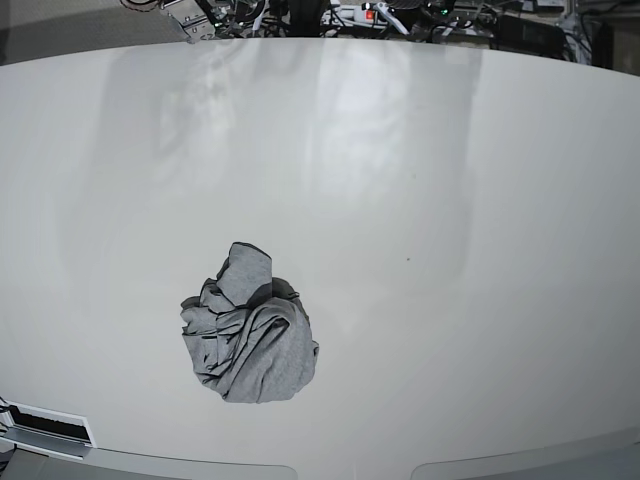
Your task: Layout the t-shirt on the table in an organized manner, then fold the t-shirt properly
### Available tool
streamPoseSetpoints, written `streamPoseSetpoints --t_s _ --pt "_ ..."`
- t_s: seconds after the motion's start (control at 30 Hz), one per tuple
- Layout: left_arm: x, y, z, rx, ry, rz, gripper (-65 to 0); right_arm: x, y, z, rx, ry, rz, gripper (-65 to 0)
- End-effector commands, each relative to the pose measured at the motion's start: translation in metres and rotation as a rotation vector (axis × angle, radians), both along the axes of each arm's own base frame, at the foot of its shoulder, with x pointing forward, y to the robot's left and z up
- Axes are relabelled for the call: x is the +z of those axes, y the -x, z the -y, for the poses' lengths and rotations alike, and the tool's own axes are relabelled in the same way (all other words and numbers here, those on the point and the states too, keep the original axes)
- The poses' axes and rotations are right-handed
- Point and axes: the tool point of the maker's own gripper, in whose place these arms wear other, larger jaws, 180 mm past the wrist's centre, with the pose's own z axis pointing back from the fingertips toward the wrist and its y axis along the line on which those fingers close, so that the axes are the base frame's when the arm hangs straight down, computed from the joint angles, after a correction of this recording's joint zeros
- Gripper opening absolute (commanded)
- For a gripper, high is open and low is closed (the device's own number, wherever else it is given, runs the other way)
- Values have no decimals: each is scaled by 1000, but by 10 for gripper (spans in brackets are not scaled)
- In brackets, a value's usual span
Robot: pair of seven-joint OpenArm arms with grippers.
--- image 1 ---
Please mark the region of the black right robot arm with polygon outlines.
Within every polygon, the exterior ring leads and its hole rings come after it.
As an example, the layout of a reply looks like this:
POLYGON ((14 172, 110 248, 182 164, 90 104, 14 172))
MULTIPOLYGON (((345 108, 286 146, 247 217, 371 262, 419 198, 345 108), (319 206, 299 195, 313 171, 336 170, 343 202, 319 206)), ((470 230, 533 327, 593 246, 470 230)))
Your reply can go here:
POLYGON ((132 11, 164 14, 190 44, 256 36, 267 1, 121 1, 132 11))

